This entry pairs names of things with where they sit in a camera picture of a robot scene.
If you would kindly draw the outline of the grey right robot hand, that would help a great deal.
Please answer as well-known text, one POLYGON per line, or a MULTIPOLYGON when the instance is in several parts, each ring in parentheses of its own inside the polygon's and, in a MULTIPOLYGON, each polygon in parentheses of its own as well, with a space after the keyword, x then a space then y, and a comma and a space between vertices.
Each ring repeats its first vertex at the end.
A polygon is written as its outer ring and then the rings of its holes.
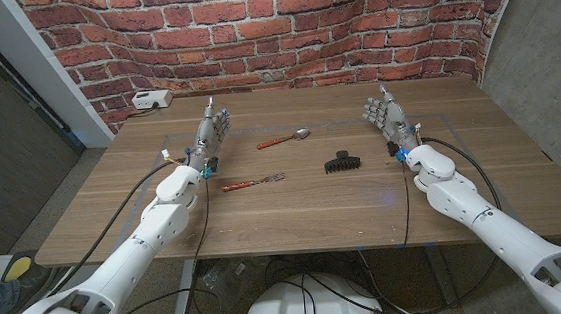
POLYGON ((388 153, 402 163, 421 143, 418 127, 409 123, 402 106, 383 83, 379 90, 382 98, 368 98, 362 116, 382 132, 388 142, 388 153))

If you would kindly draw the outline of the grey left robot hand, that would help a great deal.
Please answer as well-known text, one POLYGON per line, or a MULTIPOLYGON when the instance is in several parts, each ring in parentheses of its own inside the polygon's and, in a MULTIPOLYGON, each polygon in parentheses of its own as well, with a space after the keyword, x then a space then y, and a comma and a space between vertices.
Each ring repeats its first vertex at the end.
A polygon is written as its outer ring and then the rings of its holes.
POLYGON ((230 128, 228 110, 215 111, 213 97, 209 97, 204 116, 199 124, 193 146, 188 154, 187 165, 198 170, 206 178, 218 169, 218 155, 230 128))

